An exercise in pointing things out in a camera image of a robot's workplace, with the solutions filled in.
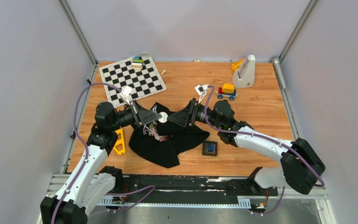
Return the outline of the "black printed t-shirt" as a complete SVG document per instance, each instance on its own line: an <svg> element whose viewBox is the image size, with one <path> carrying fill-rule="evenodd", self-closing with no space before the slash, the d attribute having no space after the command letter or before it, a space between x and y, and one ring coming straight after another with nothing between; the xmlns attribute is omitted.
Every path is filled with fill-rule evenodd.
<svg viewBox="0 0 358 224"><path fill-rule="evenodd" d="M156 102L153 112L170 111L164 105ZM182 127L173 122L160 123L158 120L149 124L135 127L129 140L130 149L138 156L165 168L172 168L180 164L178 155L202 144L210 133L196 125Z"/></svg>

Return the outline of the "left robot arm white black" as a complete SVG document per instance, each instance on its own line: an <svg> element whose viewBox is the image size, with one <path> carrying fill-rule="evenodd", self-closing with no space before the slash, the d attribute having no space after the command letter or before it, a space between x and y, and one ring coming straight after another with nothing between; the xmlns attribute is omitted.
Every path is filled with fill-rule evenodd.
<svg viewBox="0 0 358 224"><path fill-rule="evenodd" d="M160 113L143 108L136 100L122 111L116 111L112 103L100 103L88 140L82 141L85 146L82 159L56 194L45 197L40 204L42 222L86 224L105 194L118 193L124 188L119 169L107 166L107 172L97 174L118 139L116 131L129 125L146 125L160 118Z"/></svg>

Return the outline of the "black square frame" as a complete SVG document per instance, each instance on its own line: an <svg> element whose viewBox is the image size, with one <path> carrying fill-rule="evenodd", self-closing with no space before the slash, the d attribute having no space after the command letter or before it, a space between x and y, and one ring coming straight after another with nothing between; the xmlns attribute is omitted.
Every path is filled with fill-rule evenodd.
<svg viewBox="0 0 358 224"><path fill-rule="evenodd" d="M202 155L205 156L217 156L218 143L216 141L205 140L202 144Z"/></svg>

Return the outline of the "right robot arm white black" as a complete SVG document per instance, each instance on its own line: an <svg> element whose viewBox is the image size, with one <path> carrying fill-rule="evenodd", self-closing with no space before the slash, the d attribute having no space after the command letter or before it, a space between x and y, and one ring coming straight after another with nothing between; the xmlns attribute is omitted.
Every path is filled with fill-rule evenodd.
<svg viewBox="0 0 358 224"><path fill-rule="evenodd" d="M195 122L208 124L218 131L225 144L253 150L280 163L280 167L254 170L253 178L247 182L249 192L254 195L278 186L289 186L307 195L313 187L324 186L321 175L325 165L307 140L282 140L260 133L245 121L237 121L227 100L216 102L210 109L192 99L184 109L167 119L183 127Z"/></svg>

